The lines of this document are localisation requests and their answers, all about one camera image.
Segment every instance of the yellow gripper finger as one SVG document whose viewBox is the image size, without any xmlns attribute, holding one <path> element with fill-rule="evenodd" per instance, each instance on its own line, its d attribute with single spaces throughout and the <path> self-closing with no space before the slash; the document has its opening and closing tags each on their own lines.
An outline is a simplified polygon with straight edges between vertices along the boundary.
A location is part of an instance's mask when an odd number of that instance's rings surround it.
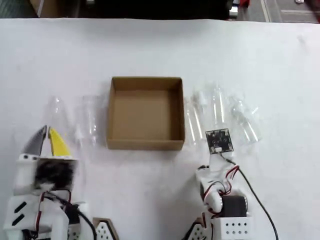
<svg viewBox="0 0 320 240">
<path fill-rule="evenodd" d="M 49 139 L 53 156 L 71 156 L 67 145 L 60 134 L 52 127 L 49 128 Z"/>
</svg>

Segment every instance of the open cardboard box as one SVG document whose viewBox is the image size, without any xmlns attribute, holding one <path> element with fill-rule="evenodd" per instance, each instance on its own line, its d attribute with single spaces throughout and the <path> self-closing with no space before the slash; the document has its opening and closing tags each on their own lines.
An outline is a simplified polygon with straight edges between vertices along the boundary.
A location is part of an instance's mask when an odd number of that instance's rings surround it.
<svg viewBox="0 0 320 240">
<path fill-rule="evenodd" d="M 184 96 L 179 77 L 113 77 L 109 149 L 181 150 L 185 142 Z"/>
</svg>

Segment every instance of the robotic arm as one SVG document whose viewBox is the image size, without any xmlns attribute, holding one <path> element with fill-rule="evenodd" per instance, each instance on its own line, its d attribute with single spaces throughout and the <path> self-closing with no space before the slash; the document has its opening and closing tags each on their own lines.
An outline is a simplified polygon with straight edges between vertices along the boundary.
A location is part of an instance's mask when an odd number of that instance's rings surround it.
<svg viewBox="0 0 320 240">
<path fill-rule="evenodd" d="M 52 157 L 41 157 L 46 134 L 47 126 L 37 131 L 17 161 L 14 196 L 9 199 L 4 223 L 9 240 L 66 240 L 68 230 L 80 228 L 75 209 L 46 193 L 50 191 L 70 203 L 77 160 L 71 158 L 53 128 L 48 130 Z"/>
<path fill-rule="evenodd" d="M 250 216 L 249 194 L 233 179 L 239 166 L 231 167 L 225 174 L 215 175 L 206 166 L 198 168 L 196 179 L 206 211 L 201 224 L 186 240 L 249 240 L 253 237 L 253 218 Z"/>
</svg>

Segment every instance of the circuit board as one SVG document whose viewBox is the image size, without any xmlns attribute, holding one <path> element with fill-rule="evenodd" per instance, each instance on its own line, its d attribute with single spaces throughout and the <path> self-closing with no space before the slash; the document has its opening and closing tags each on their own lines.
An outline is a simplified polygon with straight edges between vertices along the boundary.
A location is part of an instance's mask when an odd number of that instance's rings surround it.
<svg viewBox="0 0 320 240">
<path fill-rule="evenodd" d="M 232 152 L 234 150 L 228 128 L 206 131 L 205 135 L 210 154 Z"/>
</svg>

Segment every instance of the black cable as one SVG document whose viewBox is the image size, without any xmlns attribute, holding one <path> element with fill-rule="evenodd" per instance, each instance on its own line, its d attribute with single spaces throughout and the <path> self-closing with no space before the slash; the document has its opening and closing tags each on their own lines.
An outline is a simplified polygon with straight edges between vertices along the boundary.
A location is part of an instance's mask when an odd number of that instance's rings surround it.
<svg viewBox="0 0 320 240">
<path fill-rule="evenodd" d="M 232 161 L 232 160 L 224 157 L 224 156 L 222 155 L 222 153 L 220 153 L 220 156 L 221 156 L 224 160 L 226 160 L 228 163 L 230 163 L 230 164 L 232 164 L 232 165 L 237 165 L 234 161 Z M 249 186 L 252 194 L 254 195 L 256 201 L 259 203 L 259 205 L 260 205 L 261 208 L 263 209 L 265 215 L 268 217 L 268 219 L 269 219 L 269 221 L 270 221 L 270 223 L 271 223 L 271 225 L 272 225 L 273 231 L 274 231 L 275 239 L 276 239 L 276 240 L 279 240 L 279 236 L 278 236 L 278 232 L 277 232 L 276 226 L 275 226 L 274 221 L 272 220 L 270 214 L 268 213 L 267 209 L 265 208 L 265 206 L 262 204 L 262 202 L 261 202 L 260 199 L 258 198 L 258 196 L 257 196 L 257 194 L 255 193 L 254 189 L 252 188 L 249 180 L 247 179 L 246 175 L 241 171 L 240 167 L 239 167 L 238 170 L 239 170 L 239 172 L 241 173 L 241 175 L 242 175 L 242 177 L 244 178 L 244 180 L 246 181 L 246 184 L 248 184 L 248 186 Z"/>
<path fill-rule="evenodd" d="M 46 193 L 49 194 L 49 195 L 51 195 L 51 196 L 53 196 L 53 197 L 55 197 L 56 199 L 58 199 L 58 200 L 59 200 L 63 205 L 65 205 L 65 206 L 74 206 L 72 203 L 70 203 L 70 202 L 68 202 L 67 200 L 65 200 L 65 199 L 63 199 L 63 198 L 55 195 L 55 194 L 52 193 L 52 192 L 47 191 Z M 85 222 L 90 226 L 90 228 L 91 228 L 91 230 L 92 230 L 92 234 L 93 234 L 93 240 L 97 240 L 97 233 L 96 233 L 96 229 L 95 229 L 94 225 L 93 225 L 93 224 L 91 223 L 91 221 L 87 218 L 87 216 L 84 215 L 84 213 L 81 212 L 78 208 L 76 209 L 76 212 L 77 212 L 78 215 L 79 215 L 80 217 L 82 217 L 82 218 L 85 220 Z"/>
<path fill-rule="evenodd" d="M 93 224 L 90 222 L 90 220 L 87 218 L 86 215 L 84 215 L 79 209 L 76 210 L 76 212 L 79 214 L 79 216 L 81 216 L 86 223 L 90 226 L 91 230 L 92 230 L 92 234 L 93 234 L 93 240 L 97 240 L 97 233 L 96 233 L 96 229 L 93 226 Z"/>
</svg>

